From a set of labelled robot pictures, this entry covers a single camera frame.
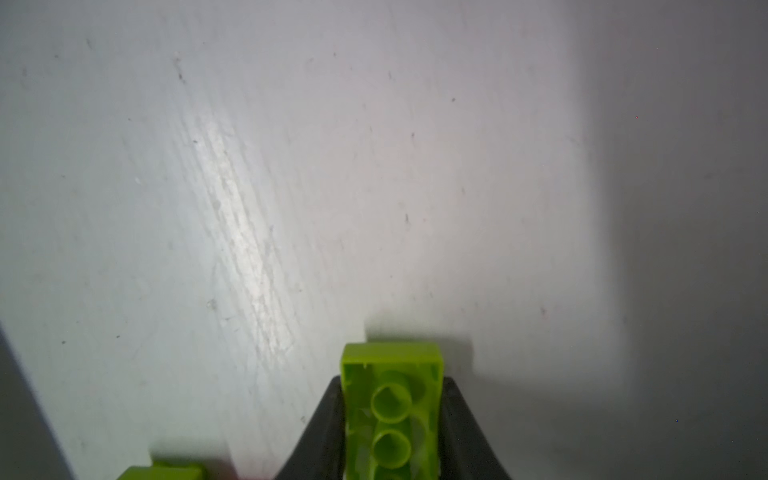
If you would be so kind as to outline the green lego brick back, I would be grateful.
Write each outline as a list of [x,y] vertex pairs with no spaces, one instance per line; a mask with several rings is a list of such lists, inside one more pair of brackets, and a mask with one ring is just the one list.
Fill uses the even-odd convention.
[[437,479],[444,359],[434,342],[344,347],[347,479]]

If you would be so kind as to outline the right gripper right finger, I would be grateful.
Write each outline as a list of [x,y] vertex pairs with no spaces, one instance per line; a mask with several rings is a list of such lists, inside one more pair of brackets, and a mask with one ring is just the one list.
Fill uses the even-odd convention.
[[493,452],[456,381],[443,379],[439,413],[439,478],[510,480]]

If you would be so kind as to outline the green lego brick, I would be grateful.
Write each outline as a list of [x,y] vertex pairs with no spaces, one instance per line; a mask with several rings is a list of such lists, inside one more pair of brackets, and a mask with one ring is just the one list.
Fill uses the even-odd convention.
[[131,466],[117,480],[205,480],[206,469],[202,465],[153,464]]
[[434,342],[344,347],[347,479],[437,479],[444,359]]

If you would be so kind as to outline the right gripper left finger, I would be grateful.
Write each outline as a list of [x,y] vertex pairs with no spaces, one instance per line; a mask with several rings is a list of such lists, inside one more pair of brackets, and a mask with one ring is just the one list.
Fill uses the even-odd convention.
[[277,480],[341,480],[345,472],[345,403],[333,377]]

